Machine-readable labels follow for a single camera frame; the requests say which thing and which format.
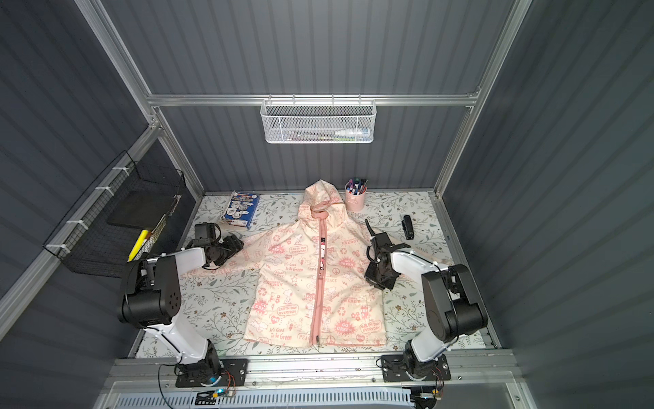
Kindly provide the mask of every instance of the gray wall panel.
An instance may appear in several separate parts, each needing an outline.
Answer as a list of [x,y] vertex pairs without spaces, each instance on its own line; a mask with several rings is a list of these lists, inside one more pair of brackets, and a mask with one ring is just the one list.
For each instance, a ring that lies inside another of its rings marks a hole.
[[[4,295],[147,123],[73,1],[2,2],[0,60]],[[135,334],[115,316],[118,284],[53,273],[0,343],[0,407],[91,407]]]
[[654,393],[653,13],[534,2],[445,193],[542,408]]
[[156,94],[474,92],[512,4],[104,3]]
[[4,2],[0,26],[4,294],[146,122],[72,1]]
[[431,188],[464,107],[380,107],[370,144],[266,142],[259,108],[165,107],[175,135],[207,190],[296,190],[318,179],[370,188]]

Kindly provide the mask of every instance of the wire basket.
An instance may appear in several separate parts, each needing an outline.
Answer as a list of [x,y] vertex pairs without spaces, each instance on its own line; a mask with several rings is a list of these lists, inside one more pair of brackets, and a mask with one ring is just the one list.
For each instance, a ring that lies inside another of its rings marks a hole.
[[107,223],[107,218],[131,192],[148,192],[173,198],[169,211],[163,215],[134,259],[152,249],[166,229],[167,221],[182,195],[188,192],[184,174],[177,169],[132,161],[121,169],[107,186],[95,188],[101,194],[81,217],[65,222],[62,220],[62,228],[55,228],[43,245],[74,273],[122,277],[141,229],[114,226]]
[[371,143],[375,102],[359,105],[277,105],[264,100],[261,120],[268,143]]

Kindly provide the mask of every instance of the black notebook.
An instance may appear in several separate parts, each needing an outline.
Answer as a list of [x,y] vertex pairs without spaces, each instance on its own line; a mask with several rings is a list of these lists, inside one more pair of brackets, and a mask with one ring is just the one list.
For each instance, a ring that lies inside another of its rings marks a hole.
[[153,231],[175,198],[150,192],[130,192],[107,218],[107,224]]

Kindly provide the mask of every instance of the black wire basket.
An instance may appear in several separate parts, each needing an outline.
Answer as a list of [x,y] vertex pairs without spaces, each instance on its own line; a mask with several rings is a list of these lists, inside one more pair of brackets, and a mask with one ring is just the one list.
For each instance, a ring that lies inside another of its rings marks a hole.
[[107,186],[96,187],[97,198],[82,215],[67,213],[43,247],[58,257],[74,273],[93,276],[122,277],[129,255],[142,229],[107,223],[116,207],[132,192],[147,192],[172,198],[172,205],[134,259],[152,250],[166,231],[182,195],[190,194],[184,183],[184,173],[144,162],[130,161]]

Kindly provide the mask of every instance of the table surface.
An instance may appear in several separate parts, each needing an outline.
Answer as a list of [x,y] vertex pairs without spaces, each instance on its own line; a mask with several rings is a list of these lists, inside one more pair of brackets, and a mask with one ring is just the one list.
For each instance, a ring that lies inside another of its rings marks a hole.
[[[236,232],[237,236],[248,236],[280,224],[295,222],[302,197],[301,193],[261,195],[251,230]],[[205,196],[194,216],[194,224],[216,222],[225,211],[228,199],[229,196]],[[355,220],[363,223],[364,219],[368,219],[371,226],[388,232],[394,243],[405,241],[402,232],[404,215],[411,216],[415,231],[415,239],[406,242],[451,264],[452,256],[427,192],[369,192],[366,194],[366,206],[363,211],[351,213]],[[193,228],[190,229],[185,243],[192,239],[192,236]],[[202,336],[213,342],[219,355],[403,351],[405,343],[427,325],[422,289],[412,280],[400,277],[392,292],[384,291],[383,306],[387,332],[385,346],[295,348],[244,341],[243,333],[250,307],[254,303],[258,277],[257,271],[245,271],[180,280],[180,313],[185,314]],[[483,349],[486,345],[477,331],[469,337],[461,337],[452,348]],[[172,356],[172,353],[153,335],[145,334],[136,357],[166,356]]]

